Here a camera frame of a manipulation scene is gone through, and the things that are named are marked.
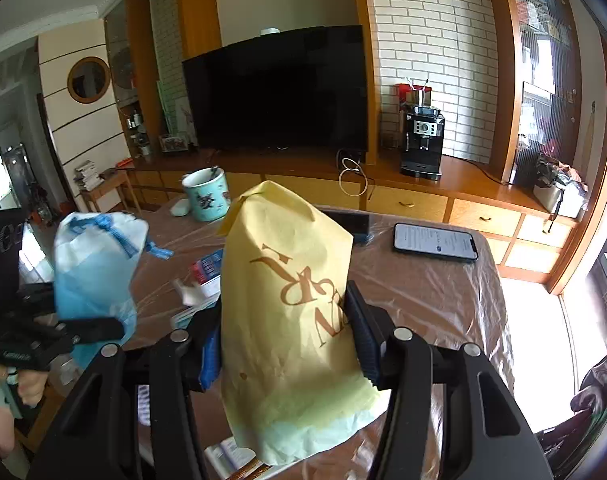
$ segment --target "person's hand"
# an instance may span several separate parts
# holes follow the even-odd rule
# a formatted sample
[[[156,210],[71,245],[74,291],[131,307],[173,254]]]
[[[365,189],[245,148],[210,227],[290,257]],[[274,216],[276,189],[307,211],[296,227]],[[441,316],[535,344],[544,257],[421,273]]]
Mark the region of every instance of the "person's hand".
[[[0,366],[0,380],[5,381],[8,370]],[[48,380],[48,372],[35,372],[33,370],[19,370],[18,394],[27,406],[36,406],[43,397],[45,383]]]

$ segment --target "smartphone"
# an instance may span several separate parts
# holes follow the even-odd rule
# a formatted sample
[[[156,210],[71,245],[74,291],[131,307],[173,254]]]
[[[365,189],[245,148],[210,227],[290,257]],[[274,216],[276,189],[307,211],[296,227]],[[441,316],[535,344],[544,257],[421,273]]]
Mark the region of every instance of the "smartphone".
[[[348,213],[327,209],[321,209],[321,212],[348,231],[355,238],[356,244],[366,245],[372,239],[368,213]]]
[[[477,246],[470,233],[411,224],[394,226],[394,250],[427,254],[463,262],[478,259]]]

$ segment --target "espresso machine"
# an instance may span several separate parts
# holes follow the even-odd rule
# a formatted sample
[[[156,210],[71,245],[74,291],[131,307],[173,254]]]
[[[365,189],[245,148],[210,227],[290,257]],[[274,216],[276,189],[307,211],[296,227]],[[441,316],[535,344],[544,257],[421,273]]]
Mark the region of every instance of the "espresso machine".
[[[401,104],[401,173],[439,180],[445,118],[441,110],[424,104],[422,91],[415,92],[414,101],[420,104]]]

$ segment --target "paper bag on shelf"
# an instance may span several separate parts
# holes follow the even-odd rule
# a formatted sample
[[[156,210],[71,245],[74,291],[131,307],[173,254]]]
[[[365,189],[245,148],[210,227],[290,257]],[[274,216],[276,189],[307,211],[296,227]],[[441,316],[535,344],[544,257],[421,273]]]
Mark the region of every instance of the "paper bag on shelf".
[[[341,310],[350,233],[268,181],[232,204],[221,234],[222,397],[237,444],[282,465],[381,415],[389,393],[363,377]]]

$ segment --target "plastic table cover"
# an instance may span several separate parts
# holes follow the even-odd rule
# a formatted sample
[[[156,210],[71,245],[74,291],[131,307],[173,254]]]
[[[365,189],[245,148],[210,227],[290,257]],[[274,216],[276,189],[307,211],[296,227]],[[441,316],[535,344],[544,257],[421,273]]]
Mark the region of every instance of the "plastic table cover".
[[[180,278],[188,283],[190,264],[224,244],[224,238],[216,235],[220,221],[203,224],[190,215],[173,217],[173,203],[148,218],[150,238],[158,246],[173,250],[174,256],[162,261],[142,255],[131,286],[138,307],[138,325],[126,348],[154,344],[171,331],[170,318],[184,308],[171,280]],[[459,348],[468,341],[478,344],[512,391],[513,351],[506,305],[485,238],[479,232],[466,230],[474,237],[479,252],[474,263],[397,253],[392,250],[392,238],[398,222],[442,226],[371,214],[373,240],[366,246],[354,246],[348,278],[357,282],[367,303],[384,307],[398,326],[411,328],[427,342],[446,348]],[[192,406],[203,449],[231,436],[218,382],[205,394],[192,393]],[[436,479],[439,472],[442,408],[442,387],[435,385],[426,436],[425,479]],[[365,479],[384,421],[385,414],[348,441],[297,463],[279,478]],[[140,426],[139,433],[141,443],[150,449],[150,428]],[[210,478],[216,479],[209,464],[208,468]]]

